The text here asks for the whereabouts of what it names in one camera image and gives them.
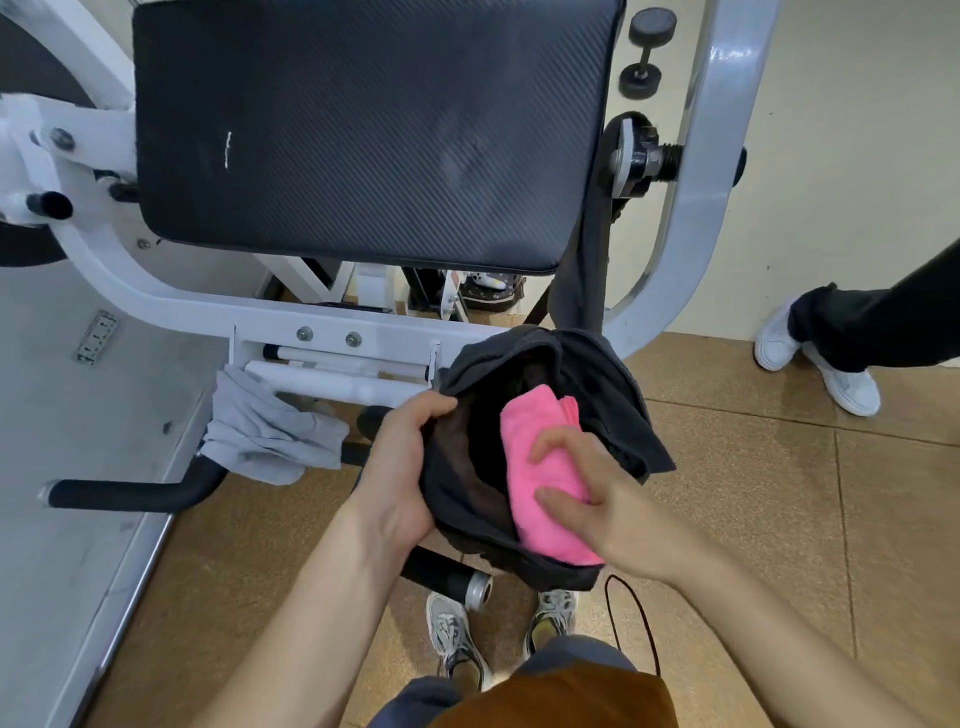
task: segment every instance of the black handle grip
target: black handle grip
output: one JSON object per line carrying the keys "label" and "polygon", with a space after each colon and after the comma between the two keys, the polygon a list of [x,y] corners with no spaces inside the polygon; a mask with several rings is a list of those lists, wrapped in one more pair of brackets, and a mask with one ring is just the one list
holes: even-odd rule
{"label": "black handle grip", "polygon": [[414,546],[400,575],[469,609],[480,609],[490,595],[489,574],[422,546]]}
{"label": "black handle grip", "polygon": [[195,455],[179,483],[60,480],[47,490],[46,503],[85,511],[178,513],[208,497],[226,476],[226,468]]}

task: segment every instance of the leg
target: leg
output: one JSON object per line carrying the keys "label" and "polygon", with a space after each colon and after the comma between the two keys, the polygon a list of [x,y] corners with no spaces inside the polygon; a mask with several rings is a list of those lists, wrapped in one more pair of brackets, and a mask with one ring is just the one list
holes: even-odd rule
{"label": "leg", "polygon": [[890,289],[831,284],[788,302],[763,326],[754,358],[775,372],[801,345],[841,407],[875,415],[880,393],[868,366],[930,366],[960,356],[960,240]]}
{"label": "leg", "polygon": [[440,713],[463,699],[446,678],[419,677],[380,709],[369,728],[425,728]]}
{"label": "leg", "polygon": [[571,635],[576,596],[566,590],[540,594],[540,605],[523,641],[526,662],[514,675],[536,675],[561,669],[577,660],[636,672],[620,650],[586,635]]}
{"label": "leg", "polygon": [[463,605],[433,593],[426,600],[426,618],[442,677],[412,680],[373,717],[370,728],[424,728],[443,711],[490,686],[493,673],[473,643]]}
{"label": "leg", "polygon": [[926,367],[960,356],[960,240],[892,288],[803,294],[788,328],[841,372]]}

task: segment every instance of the carbon fiber pattern pad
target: carbon fiber pattern pad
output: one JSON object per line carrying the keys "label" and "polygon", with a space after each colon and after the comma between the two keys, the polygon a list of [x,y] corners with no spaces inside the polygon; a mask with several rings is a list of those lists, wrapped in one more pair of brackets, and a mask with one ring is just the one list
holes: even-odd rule
{"label": "carbon fiber pattern pad", "polygon": [[133,17],[157,234],[549,273],[603,123],[622,0],[173,0]]}

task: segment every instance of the gray sneaker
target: gray sneaker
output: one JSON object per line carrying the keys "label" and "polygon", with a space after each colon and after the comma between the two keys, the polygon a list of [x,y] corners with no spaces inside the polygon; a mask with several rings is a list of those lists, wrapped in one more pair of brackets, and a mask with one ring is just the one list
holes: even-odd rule
{"label": "gray sneaker", "polygon": [[566,589],[555,589],[552,592],[540,592],[540,603],[537,612],[530,620],[530,627],[523,638],[523,659],[529,660],[537,651],[534,646],[534,629],[545,619],[553,625],[557,637],[573,632],[573,622],[577,611],[577,593]]}
{"label": "gray sneaker", "polygon": [[480,673],[480,691],[493,683],[493,672],[470,636],[470,625],[464,605],[431,592],[426,599],[426,623],[430,642],[443,661],[443,675],[451,677],[453,669],[464,661],[472,662]]}

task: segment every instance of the left hand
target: left hand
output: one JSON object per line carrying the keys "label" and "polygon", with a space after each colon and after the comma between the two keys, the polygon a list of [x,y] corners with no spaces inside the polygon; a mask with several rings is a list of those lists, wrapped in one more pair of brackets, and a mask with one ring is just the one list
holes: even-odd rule
{"label": "left hand", "polygon": [[456,406],[452,397],[422,392],[390,412],[376,434],[356,495],[377,511],[384,532],[403,547],[413,548],[433,530],[433,516],[420,494],[420,428]]}

